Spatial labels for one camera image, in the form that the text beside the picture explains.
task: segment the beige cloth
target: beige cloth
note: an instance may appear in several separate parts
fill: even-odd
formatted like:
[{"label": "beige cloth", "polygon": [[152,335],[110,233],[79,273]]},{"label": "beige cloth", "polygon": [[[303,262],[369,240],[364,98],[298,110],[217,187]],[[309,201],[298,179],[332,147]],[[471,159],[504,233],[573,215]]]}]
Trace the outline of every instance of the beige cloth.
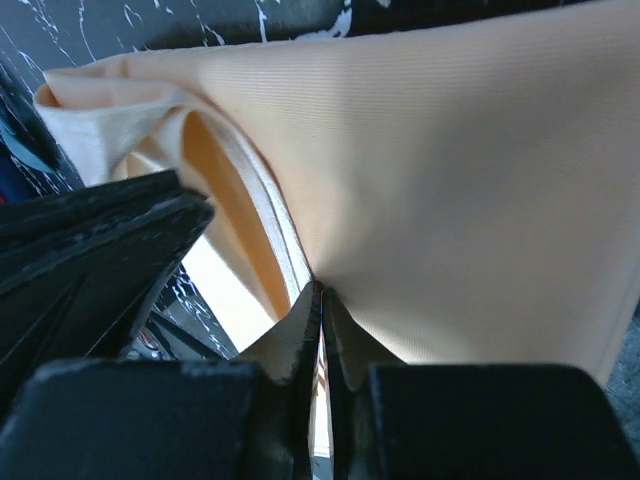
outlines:
[{"label": "beige cloth", "polygon": [[640,295],[640,2],[46,81],[87,184],[176,167],[213,193],[209,239],[273,316],[308,261],[406,360],[606,380]]}]

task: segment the fabric fold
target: fabric fold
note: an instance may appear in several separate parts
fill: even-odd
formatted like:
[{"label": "fabric fold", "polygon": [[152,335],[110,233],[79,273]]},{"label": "fabric fold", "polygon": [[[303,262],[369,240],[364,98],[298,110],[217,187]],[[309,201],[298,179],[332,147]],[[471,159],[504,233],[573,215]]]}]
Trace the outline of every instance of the fabric fold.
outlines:
[{"label": "fabric fold", "polygon": [[86,182],[154,164],[211,195],[276,318],[308,262],[405,360],[604,382],[640,296],[638,24],[610,0],[135,53],[48,72],[35,101]]}]

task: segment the ribbed fabric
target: ribbed fabric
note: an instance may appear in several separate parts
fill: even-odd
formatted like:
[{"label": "ribbed fabric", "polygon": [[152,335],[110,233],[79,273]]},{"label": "ribbed fabric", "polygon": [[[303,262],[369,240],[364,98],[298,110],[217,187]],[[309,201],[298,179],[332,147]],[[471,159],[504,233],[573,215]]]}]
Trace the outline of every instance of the ribbed fabric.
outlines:
[{"label": "ribbed fabric", "polygon": [[610,0],[135,53],[49,72],[36,105],[90,184],[173,166],[212,192],[213,243],[276,317],[306,257],[409,361],[604,382],[640,295],[638,25]]}]

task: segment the peach fabric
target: peach fabric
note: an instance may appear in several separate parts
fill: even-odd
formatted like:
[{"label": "peach fabric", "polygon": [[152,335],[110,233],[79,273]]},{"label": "peach fabric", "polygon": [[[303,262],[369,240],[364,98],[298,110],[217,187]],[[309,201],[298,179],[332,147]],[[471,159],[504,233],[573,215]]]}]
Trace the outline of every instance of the peach fabric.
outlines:
[{"label": "peach fabric", "polygon": [[209,242],[273,318],[311,271],[408,361],[605,382],[640,296],[639,25],[609,0],[140,52],[35,101],[87,184],[177,168],[209,194]]}]

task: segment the black plastic part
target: black plastic part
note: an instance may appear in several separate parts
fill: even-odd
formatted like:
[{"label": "black plastic part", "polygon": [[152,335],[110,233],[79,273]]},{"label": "black plastic part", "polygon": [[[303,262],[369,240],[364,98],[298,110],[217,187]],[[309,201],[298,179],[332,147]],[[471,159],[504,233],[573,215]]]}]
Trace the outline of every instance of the black plastic part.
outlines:
[{"label": "black plastic part", "polygon": [[604,393],[576,368],[378,366],[366,393],[373,478],[640,478]]},{"label": "black plastic part", "polygon": [[2,431],[0,472],[12,480],[310,480],[319,336],[320,291],[309,284],[242,362],[45,365]]},{"label": "black plastic part", "polygon": [[0,207],[0,415],[42,363],[127,348],[212,215],[173,172]]},{"label": "black plastic part", "polygon": [[335,480],[640,478],[582,371],[403,365],[335,292],[322,307]]}]

